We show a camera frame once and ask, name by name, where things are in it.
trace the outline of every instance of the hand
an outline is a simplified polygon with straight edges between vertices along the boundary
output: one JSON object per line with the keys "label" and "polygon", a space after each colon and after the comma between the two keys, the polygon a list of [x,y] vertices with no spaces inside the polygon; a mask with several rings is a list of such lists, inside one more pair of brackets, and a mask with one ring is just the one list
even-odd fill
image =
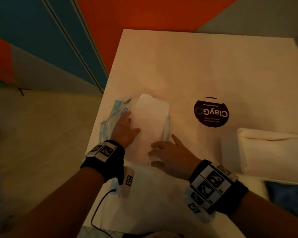
{"label": "hand", "polygon": [[168,175],[188,180],[195,168],[202,161],[192,154],[178,139],[171,135],[175,144],[170,141],[160,141],[151,144],[149,156],[156,156],[162,161],[153,161],[151,167],[161,169]]}
{"label": "hand", "polygon": [[129,111],[120,117],[110,137],[111,140],[118,142],[124,149],[135,140],[135,137],[141,131],[139,128],[130,128],[130,115],[131,112]]}

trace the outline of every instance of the left hand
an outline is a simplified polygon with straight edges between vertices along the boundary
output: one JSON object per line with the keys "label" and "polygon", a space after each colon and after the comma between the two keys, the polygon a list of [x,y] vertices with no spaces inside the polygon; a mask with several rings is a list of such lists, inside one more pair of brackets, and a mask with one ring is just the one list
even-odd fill
{"label": "left hand", "polygon": [[124,149],[126,149],[134,140],[135,137],[140,133],[139,128],[130,128],[131,112],[123,114],[115,124],[114,130],[111,133],[111,140],[119,143]]}

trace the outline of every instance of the folded white towel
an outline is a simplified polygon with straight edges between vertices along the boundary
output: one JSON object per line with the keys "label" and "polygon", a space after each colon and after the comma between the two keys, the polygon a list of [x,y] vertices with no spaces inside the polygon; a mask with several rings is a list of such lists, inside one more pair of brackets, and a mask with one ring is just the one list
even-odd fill
{"label": "folded white towel", "polygon": [[237,132],[245,174],[298,184],[298,135],[244,128]]}

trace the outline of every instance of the forearm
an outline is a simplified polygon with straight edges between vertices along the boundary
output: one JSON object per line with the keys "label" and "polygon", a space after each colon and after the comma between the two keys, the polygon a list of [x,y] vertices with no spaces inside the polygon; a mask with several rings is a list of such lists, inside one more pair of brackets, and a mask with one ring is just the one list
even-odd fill
{"label": "forearm", "polygon": [[228,215],[247,237],[298,237],[298,218],[249,191]]}
{"label": "forearm", "polygon": [[95,169],[82,168],[32,210],[11,237],[75,238],[103,182]]}

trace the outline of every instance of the tiled floor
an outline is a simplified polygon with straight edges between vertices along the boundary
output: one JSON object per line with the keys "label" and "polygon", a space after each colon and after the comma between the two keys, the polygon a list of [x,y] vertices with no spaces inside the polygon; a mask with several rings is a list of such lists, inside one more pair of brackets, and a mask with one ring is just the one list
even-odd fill
{"label": "tiled floor", "polygon": [[[123,233],[121,232],[108,231],[108,230],[106,230],[106,232],[108,232],[113,238],[121,238],[123,236]],[[107,236],[104,232],[96,230],[94,227],[87,227],[87,226],[83,226],[77,236],[77,238],[107,238],[107,237],[109,236]]]}
{"label": "tiled floor", "polygon": [[0,88],[0,214],[20,217],[79,170],[101,96]]}

